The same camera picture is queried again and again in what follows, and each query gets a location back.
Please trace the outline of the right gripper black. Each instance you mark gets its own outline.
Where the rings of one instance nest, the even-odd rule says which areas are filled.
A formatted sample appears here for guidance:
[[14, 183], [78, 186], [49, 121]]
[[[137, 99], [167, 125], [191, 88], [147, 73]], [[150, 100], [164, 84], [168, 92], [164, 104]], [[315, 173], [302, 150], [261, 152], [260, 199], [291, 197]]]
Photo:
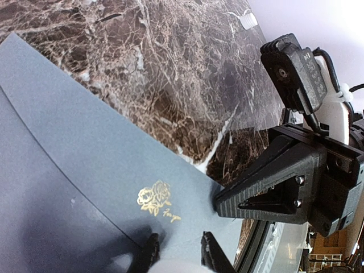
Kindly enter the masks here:
[[343, 144], [282, 125], [269, 129], [268, 138], [271, 143], [263, 154], [215, 195], [218, 215], [289, 224], [308, 221], [324, 237], [350, 225], [363, 190], [362, 135], [349, 136], [349, 144]]

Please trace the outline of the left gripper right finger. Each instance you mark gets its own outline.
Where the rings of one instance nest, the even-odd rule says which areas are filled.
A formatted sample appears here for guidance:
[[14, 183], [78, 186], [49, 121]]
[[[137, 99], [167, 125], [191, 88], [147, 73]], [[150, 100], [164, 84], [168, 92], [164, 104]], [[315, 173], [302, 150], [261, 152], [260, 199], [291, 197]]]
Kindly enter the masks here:
[[201, 238], [201, 264], [219, 273], [236, 273], [214, 235], [204, 231]]

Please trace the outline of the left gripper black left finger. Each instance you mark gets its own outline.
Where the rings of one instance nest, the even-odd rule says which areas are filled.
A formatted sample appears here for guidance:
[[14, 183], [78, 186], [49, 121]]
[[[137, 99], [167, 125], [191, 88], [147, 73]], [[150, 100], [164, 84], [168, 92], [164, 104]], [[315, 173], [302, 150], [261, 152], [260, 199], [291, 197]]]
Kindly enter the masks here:
[[140, 268], [150, 269], [159, 260], [159, 235], [152, 233], [143, 248], [140, 258]]

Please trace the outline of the grey envelope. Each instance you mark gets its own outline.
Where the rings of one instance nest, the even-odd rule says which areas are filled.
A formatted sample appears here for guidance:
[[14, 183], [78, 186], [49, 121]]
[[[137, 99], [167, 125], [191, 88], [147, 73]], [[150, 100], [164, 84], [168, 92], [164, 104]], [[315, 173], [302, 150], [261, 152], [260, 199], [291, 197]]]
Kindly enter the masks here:
[[18, 35], [1, 43], [2, 272], [141, 272], [154, 233], [163, 259], [200, 264], [209, 231], [233, 262], [220, 189]]

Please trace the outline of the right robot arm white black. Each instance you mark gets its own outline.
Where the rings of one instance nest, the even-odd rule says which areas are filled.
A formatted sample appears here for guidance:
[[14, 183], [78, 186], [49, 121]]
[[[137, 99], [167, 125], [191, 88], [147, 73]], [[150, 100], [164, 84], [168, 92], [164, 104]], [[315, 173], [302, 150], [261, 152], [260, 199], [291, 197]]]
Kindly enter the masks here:
[[349, 87], [335, 91], [326, 61], [316, 61], [329, 89], [317, 111], [328, 136], [307, 123], [271, 128], [263, 154], [215, 196], [220, 217], [309, 223], [324, 237], [353, 222], [363, 191], [363, 120], [349, 122]]

